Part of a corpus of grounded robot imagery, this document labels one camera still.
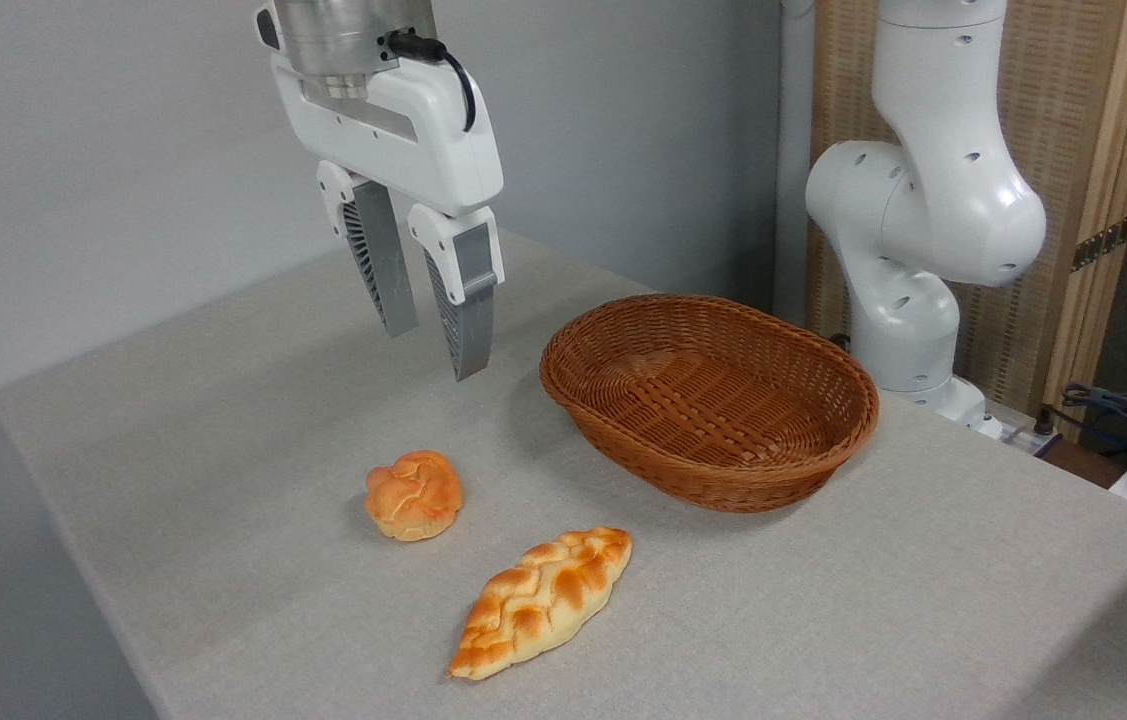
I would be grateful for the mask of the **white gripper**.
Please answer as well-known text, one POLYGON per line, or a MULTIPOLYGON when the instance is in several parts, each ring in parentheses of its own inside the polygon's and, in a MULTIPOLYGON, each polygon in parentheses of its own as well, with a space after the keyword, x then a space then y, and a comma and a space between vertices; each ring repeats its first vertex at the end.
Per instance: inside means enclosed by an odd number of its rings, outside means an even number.
POLYGON ((349 245, 387 334, 418 325, 393 188, 431 206, 412 205, 408 228, 421 245, 455 381, 481 372, 505 270, 492 210, 483 208, 504 176, 479 86, 470 85, 476 119, 465 131, 464 94, 450 66, 400 59, 369 77, 365 97, 347 100, 332 100, 321 79, 279 54, 270 70, 295 137, 322 159, 316 176, 327 219, 349 245))

